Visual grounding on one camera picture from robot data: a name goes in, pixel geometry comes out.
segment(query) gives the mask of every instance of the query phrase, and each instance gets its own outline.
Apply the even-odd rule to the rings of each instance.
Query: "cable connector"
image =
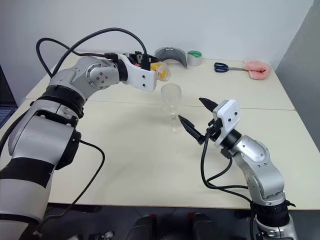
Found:
[[[221,149],[220,153],[227,159],[232,158],[231,153],[229,152],[229,149],[227,147],[224,147]]]
[[[148,54],[143,54],[143,55],[142,55],[141,68],[144,69],[144,70],[150,71],[151,64],[150,64],[150,61],[149,61],[149,56],[148,56]]]
[[[41,232],[38,232],[37,230],[35,230],[33,233],[32,233],[33,236],[36,236],[38,237],[39,239],[42,238],[43,234]]]
[[[207,128],[206,132],[210,134],[210,137],[216,134],[223,127],[222,121],[220,118],[217,121],[211,120],[209,124],[212,124],[212,126]]]
[[[104,54],[104,57],[106,59],[111,59],[112,61],[114,61],[115,63],[118,63],[119,62],[119,57],[118,57],[118,54],[114,53],[114,52],[106,52]]]
[[[290,202],[289,200],[285,200],[284,203],[287,205],[287,206],[292,206],[292,207],[296,207],[296,205],[292,202]]]

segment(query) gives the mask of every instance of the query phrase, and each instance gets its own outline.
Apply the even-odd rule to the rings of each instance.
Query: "roll of tape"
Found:
[[[199,51],[188,51],[186,62],[189,66],[199,66],[202,62],[202,53]]]

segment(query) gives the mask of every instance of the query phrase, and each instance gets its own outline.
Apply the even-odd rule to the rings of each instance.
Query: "white table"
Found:
[[[60,69],[74,66],[79,59],[70,55]],[[246,71],[214,72],[214,62],[223,62],[232,67],[243,67],[242,61],[204,59],[197,67],[185,69],[180,63],[169,63],[171,78],[168,83],[178,84],[182,89],[183,105],[201,106],[199,97],[209,98],[217,103],[224,99],[236,99],[245,109],[293,110],[290,99],[278,77],[272,70],[265,80],[252,80]],[[46,75],[26,96],[36,99],[46,90],[50,78]],[[117,84],[107,90],[98,91],[90,101],[158,104],[161,87],[166,82],[157,81],[155,92],[137,90],[131,86]]]
[[[23,103],[0,129],[0,136],[31,101],[27,99]],[[159,105],[89,101],[84,106],[84,113],[77,130],[82,133],[84,141],[105,151],[106,164],[79,204],[249,207],[237,196],[204,186],[200,176],[202,146],[184,130],[169,133]],[[296,204],[295,209],[320,209],[320,154],[299,115],[294,110],[268,109],[241,109],[240,114],[237,130],[269,148],[271,160],[285,179],[286,197]],[[192,121],[202,133],[212,119],[208,110],[198,106],[184,106],[181,115]],[[9,159],[6,145],[0,168]],[[73,163],[54,172],[49,201],[71,203],[88,183],[100,161],[98,151],[80,144]],[[227,164],[220,150],[210,144],[205,163],[206,176],[220,172]],[[229,172],[214,183],[245,184],[245,180],[234,163]],[[238,192],[248,196],[245,189]]]

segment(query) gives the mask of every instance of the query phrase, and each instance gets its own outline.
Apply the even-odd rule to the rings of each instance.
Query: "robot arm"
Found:
[[[42,221],[54,170],[70,164],[77,152],[76,126],[85,102],[119,82],[152,92],[156,73],[110,53],[106,59],[84,56],[52,77],[9,137],[12,158],[0,172],[1,239],[18,239],[28,224]]]
[[[216,147],[221,146],[221,153],[232,157],[243,172],[252,199],[250,207],[260,230],[258,239],[298,240],[288,213],[288,205],[293,204],[286,200],[284,179],[271,162],[269,150],[263,143],[235,130],[240,120],[239,104],[235,100],[224,100],[219,105],[206,98],[200,101],[213,113],[207,129],[210,139]],[[192,123],[181,116],[180,121],[199,144],[204,142],[205,137]]]

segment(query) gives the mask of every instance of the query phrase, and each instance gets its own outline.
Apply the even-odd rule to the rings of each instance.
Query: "wine glass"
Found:
[[[170,116],[169,130],[172,133],[179,133],[182,125],[178,118],[179,109],[182,103],[181,88],[174,83],[167,83],[161,88],[162,107]]]

